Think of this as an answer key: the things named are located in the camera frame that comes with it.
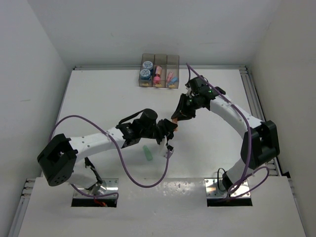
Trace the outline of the orange highlighter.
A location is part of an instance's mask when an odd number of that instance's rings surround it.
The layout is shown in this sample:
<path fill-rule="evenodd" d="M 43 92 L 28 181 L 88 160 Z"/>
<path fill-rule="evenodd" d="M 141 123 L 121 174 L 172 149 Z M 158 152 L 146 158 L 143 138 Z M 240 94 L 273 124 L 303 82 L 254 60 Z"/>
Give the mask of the orange highlighter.
<path fill-rule="evenodd" d="M 178 125 L 178 118 L 173 118 L 171 120 L 174 124 Z"/>

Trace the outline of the green highlighter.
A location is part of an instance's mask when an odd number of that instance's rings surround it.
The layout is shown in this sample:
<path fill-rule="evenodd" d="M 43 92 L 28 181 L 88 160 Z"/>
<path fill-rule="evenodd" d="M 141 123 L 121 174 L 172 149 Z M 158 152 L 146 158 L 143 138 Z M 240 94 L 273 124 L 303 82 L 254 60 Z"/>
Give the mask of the green highlighter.
<path fill-rule="evenodd" d="M 153 155 L 152 155 L 150 149 L 146 145 L 144 145 L 142 148 L 143 148 L 143 152 L 145 154 L 146 160 L 147 161 L 152 161 L 153 160 Z"/>

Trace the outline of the blue highlighter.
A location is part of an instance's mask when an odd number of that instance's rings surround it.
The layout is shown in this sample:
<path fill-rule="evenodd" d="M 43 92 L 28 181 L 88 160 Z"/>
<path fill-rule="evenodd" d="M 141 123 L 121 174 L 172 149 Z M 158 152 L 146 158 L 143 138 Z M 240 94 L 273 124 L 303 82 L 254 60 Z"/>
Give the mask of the blue highlighter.
<path fill-rule="evenodd" d="M 167 86 L 174 85 L 178 81 L 178 77 L 173 77 L 167 84 Z"/>

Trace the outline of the pink highlighter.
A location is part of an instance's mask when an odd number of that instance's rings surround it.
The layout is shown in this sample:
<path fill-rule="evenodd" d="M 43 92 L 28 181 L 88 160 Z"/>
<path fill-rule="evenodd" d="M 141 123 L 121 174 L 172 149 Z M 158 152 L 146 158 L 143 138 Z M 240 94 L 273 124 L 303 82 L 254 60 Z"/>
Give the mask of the pink highlighter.
<path fill-rule="evenodd" d="M 166 82 L 171 81 L 171 79 L 172 79 L 172 78 L 173 78 L 173 72 L 172 72 L 172 71 L 170 71 L 170 72 L 168 73 L 168 75 L 167 75 Z"/>

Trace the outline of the pink capped marker tube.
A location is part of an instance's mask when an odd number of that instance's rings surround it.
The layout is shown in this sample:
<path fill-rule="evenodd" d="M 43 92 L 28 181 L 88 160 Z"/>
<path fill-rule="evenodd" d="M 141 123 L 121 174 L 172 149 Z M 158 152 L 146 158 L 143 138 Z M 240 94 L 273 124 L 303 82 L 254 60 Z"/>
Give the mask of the pink capped marker tube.
<path fill-rule="evenodd" d="M 162 73 L 162 67 L 159 66 L 159 65 L 156 66 L 154 77 L 153 77 L 153 83 L 154 84 L 160 84 L 160 82 L 161 82 L 161 73 Z"/>

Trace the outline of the blue ink jar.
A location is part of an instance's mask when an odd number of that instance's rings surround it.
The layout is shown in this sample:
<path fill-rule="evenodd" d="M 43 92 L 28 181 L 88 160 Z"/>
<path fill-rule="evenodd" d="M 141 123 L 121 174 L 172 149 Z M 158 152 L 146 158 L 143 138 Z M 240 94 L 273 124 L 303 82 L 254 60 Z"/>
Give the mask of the blue ink jar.
<path fill-rule="evenodd" d="M 151 71 L 149 69 L 141 69 L 139 78 L 140 80 L 149 80 L 151 78 Z"/>
<path fill-rule="evenodd" d="M 143 67 L 143 69 L 147 69 L 147 70 L 149 70 L 150 72 L 152 72 L 152 71 L 153 71 L 153 68 L 154 68 L 154 64 L 153 64 L 152 61 L 144 61 L 144 62 L 142 63 L 142 67 Z"/>

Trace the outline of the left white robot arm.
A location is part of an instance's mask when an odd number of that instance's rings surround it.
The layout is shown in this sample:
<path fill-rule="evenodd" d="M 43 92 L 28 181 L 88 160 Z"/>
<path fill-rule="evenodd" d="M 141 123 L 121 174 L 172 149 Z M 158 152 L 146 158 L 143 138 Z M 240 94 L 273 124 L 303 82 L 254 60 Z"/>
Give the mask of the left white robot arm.
<path fill-rule="evenodd" d="M 136 145 L 141 139 L 153 139 L 163 149 L 163 157 L 170 159 L 173 147 L 169 140 L 174 137 L 178 125 L 168 119 L 157 120 L 158 115 L 152 109 L 143 109 L 121 121 L 108 130 L 103 130 L 88 119 L 85 122 L 99 132 L 79 137 L 66 137 L 65 134 L 51 135 L 48 144 L 37 157 L 38 164 L 48 182 L 55 187 L 69 183 L 74 189 L 78 186 L 86 191 L 83 196 L 102 198 L 105 184 L 90 156 L 117 150 L 122 159 L 122 149 Z"/>

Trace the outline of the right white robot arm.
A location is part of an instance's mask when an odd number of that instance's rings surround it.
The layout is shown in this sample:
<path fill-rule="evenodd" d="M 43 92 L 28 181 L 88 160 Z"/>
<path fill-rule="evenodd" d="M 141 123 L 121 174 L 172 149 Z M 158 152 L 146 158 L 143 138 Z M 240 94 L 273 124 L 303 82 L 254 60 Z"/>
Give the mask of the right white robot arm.
<path fill-rule="evenodd" d="M 220 87 L 210 87 L 202 76 L 188 80 L 187 93 L 180 96 L 172 120 L 193 119 L 196 111 L 206 108 L 220 116 L 243 139 L 240 159 L 222 176 L 222 187 L 234 191 L 248 175 L 279 155 L 277 126 L 262 121 L 232 102 Z"/>

